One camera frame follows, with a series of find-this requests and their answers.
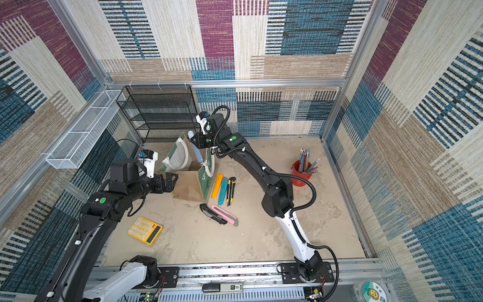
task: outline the white wire basket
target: white wire basket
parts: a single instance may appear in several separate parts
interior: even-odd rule
[[[119,98],[119,101],[125,100],[120,90],[101,92],[64,138],[55,146],[46,161],[55,169],[79,169],[117,110],[119,110],[116,103],[117,98]]]

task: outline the patterned carpet wall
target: patterned carpet wall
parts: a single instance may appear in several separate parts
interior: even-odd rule
[[[100,84],[47,1],[0,0],[0,7],[2,196]],[[25,294],[40,290],[109,164],[133,155],[132,143],[115,143],[127,133],[117,115],[79,170],[50,168],[1,226],[0,300],[31,301]]]
[[[372,0],[66,0],[115,82],[343,78]]]
[[[194,88],[193,95],[201,111],[227,105],[233,133],[318,136],[338,91],[339,87]]]
[[[82,205],[109,176],[109,165],[134,157],[137,147],[132,142],[116,143],[123,138],[134,140],[120,114],[114,116],[78,170],[49,168],[2,225],[1,291],[37,294],[43,288],[77,228]]]
[[[400,301],[483,300],[483,2],[390,0],[327,139]]]
[[[0,7],[2,196],[100,84],[47,1]]]

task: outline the utility knife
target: utility knife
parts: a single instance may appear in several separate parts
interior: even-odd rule
[[[223,217],[221,217],[221,215],[219,215],[218,213],[216,213],[215,211],[210,209],[207,204],[202,203],[202,204],[199,205],[199,208],[201,209],[203,214],[205,214],[209,218],[213,219],[214,221],[218,222],[219,224],[226,224],[227,223],[227,221],[224,220]]]

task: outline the round sticker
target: round sticker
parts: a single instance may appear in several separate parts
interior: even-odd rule
[[[362,285],[362,296],[367,302],[387,302],[384,289],[372,281],[367,281]]]

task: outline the wire mesh rack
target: wire mesh rack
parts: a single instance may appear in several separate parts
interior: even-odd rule
[[[117,104],[143,143],[175,142],[183,132],[199,128],[189,85],[125,86]]]
[[[97,96],[97,99],[47,157],[46,161],[52,167],[79,169],[119,110],[115,101],[124,99],[120,92],[120,90],[105,90]]]

